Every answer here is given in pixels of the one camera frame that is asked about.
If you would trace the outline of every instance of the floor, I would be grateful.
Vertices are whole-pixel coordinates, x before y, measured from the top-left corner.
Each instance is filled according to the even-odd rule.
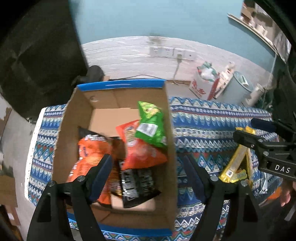
[[[168,96],[196,98],[186,85],[168,83],[167,91]],[[25,167],[34,128],[35,125],[28,123],[12,110],[0,143],[0,150],[4,153],[4,165],[13,168],[18,204],[16,210],[21,223],[19,230],[24,241],[26,241],[30,221],[35,210],[35,206],[24,196]],[[72,233],[76,241],[81,240],[79,231],[72,229]]]

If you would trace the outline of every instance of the green snack bag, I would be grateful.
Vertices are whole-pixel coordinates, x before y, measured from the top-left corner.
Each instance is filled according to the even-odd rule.
[[[163,113],[160,108],[147,102],[138,102],[140,111],[140,124],[135,137],[142,139],[156,147],[166,148],[166,136],[163,127]]]

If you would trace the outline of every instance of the screw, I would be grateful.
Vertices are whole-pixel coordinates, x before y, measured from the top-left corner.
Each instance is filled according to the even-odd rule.
[[[248,183],[245,180],[242,180],[241,181],[241,185],[244,186],[244,187],[246,187],[246,186],[248,186]]]
[[[81,176],[79,176],[79,177],[77,178],[77,180],[78,180],[79,182],[82,182],[82,181],[85,180],[85,176],[81,175]]]
[[[52,187],[54,184],[55,184],[55,181],[50,181],[50,182],[48,183],[48,186]]]
[[[212,180],[213,182],[217,182],[217,181],[218,181],[218,177],[215,176],[215,175],[213,175],[213,176],[211,176],[211,180]]]

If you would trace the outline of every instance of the blue tablecloth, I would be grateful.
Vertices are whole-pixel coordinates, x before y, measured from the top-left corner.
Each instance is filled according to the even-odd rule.
[[[177,157],[179,153],[192,153],[197,163],[213,175],[219,175],[236,149],[237,144],[232,137],[235,127],[249,125],[253,117],[267,121],[272,120],[270,113],[255,108],[179,97],[172,97],[169,102]],[[28,197],[34,205],[37,205],[47,182],[51,180],[58,128],[65,109],[66,105],[47,107],[43,116],[28,185]],[[270,141],[278,141],[278,136],[275,133],[256,130],[256,134]],[[260,172],[254,152],[252,152],[252,163],[254,170],[252,190],[260,203],[275,191],[281,184],[281,179]],[[178,213],[172,236],[140,237],[103,231],[106,239],[179,241],[191,237],[199,222],[204,205],[195,197],[192,188],[188,186],[179,157],[177,175]],[[265,180],[268,184],[267,191],[262,190]],[[228,209],[229,203],[226,200],[217,228],[225,225]],[[69,223],[71,228],[77,229],[77,224],[73,219],[69,219]]]

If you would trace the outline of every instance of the light blue bucket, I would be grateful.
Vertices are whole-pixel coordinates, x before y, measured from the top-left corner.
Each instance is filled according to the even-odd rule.
[[[244,80],[248,83],[247,86],[242,84]],[[247,98],[253,90],[254,86],[251,81],[240,72],[235,71],[224,92],[216,99],[216,101],[242,105],[242,101]]]

